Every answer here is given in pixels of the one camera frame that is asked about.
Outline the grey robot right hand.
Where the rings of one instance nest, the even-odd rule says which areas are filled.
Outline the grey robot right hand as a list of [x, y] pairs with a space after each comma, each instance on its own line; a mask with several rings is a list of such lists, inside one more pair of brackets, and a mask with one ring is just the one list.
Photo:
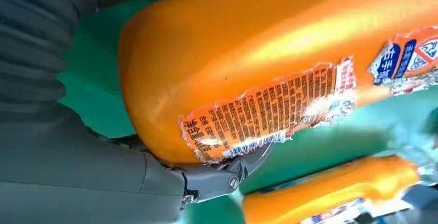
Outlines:
[[1, 0], [1, 223], [176, 223], [226, 196], [270, 145], [218, 168], [169, 167], [136, 135], [109, 139], [59, 100], [82, 16], [123, 0]]

